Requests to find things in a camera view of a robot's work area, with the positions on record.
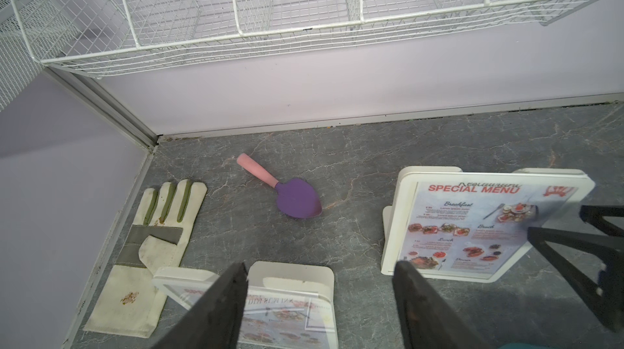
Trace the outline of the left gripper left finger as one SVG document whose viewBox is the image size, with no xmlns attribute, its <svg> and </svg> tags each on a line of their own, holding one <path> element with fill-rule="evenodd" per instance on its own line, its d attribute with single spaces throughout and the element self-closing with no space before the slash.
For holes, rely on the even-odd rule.
<svg viewBox="0 0 624 349">
<path fill-rule="evenodd" d="M 248 272 L 232 264 L 155 348 L 235 348 L 248 294 Z"/>
</svg>

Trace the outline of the white menu holder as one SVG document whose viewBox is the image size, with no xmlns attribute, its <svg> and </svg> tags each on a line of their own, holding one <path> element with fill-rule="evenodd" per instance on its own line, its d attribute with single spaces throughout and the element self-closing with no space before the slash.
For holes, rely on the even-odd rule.
<svg viewBox="0 0 624 349">
<path fill-rule="evenodd" d="M 275 348 L 339 347 L 334 272 L 323 266 L 257 261 L 240 328 L 243 343 Z"/>
<path fill-rule="evenodd" d="M 406 261 L 426 278 L 495 282 L 531 249 L 529 228 L 562 221 L 595 186 L 578 169 L 403 168 L 382 213 L 380 271 Z"/>
</svg>

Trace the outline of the restaurant special menu sheet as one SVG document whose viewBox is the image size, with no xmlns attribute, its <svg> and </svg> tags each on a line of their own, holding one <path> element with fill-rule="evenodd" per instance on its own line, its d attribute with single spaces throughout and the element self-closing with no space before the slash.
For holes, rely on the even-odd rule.
<svg viewBox="0 0 624 349">
<path fill-rule="evenodd" d="M 338 348 L 333 303 L 315 292 L 250 287 L 239 340 L 275 348 Z"/>
</svg>

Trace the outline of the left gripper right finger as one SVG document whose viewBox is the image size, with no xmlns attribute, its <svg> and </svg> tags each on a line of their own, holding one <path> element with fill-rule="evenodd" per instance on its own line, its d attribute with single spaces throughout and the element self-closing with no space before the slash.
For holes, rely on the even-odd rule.
<svg viewBox="0 0 624 349">
<path fill-rule="evenodd" d="M 486 348 L 413 264 L 396 263 L 393 274 L 401 334 L 406 348 Z"/>
</svg>

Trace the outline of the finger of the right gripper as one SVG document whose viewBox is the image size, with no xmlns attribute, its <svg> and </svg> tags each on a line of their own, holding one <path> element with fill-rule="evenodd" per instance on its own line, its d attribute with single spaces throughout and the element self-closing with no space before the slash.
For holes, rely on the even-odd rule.
<svg viewBox="0 0 624 349">
<path fill-rule="evenodd" d="M 605 328 L 623 330 L 623 207 L 583 205 L 591 233 L 531 227 L 527 240 Z"/>
</svg>

